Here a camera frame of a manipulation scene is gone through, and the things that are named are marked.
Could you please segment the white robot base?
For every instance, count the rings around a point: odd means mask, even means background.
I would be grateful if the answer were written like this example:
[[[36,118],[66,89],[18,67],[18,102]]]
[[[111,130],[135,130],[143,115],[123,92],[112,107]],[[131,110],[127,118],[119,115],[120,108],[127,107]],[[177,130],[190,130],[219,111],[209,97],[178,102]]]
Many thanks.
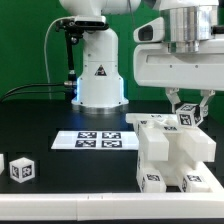
[[[126,14],[135,11],[141,0],[59,0],[72,16],[81,18]],[[84,32],[83,70],[77,79],[77,96],[71,100],[74,110],[89,113],[113,113],[124,109],[124,81],[118,72],[118,36],[109,27],[104,31]]]

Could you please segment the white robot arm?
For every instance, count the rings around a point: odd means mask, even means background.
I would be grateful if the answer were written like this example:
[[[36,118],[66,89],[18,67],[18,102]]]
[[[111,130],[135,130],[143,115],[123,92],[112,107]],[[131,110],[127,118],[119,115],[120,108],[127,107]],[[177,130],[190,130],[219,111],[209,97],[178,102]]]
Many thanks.
[[[133,56],[135,81],[163,87],[173,105],[180,89],[201,92],[200,112],[224,91],[224,26],[218,24],[219,0],[144,0],[159,17],[137,28]]]

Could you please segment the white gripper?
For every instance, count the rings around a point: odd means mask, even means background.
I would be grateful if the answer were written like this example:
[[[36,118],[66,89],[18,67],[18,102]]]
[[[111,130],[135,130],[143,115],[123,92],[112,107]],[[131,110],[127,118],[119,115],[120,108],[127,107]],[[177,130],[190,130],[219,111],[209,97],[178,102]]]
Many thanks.
[[[224,41],[204,41],[196,53],[169,53],[163,43],[138,45],[133,67],[140,86],[166,88],[173,113],[181,102],[178,88],[201,90],[200,115],[206,117],[214,90],[224,91]]]

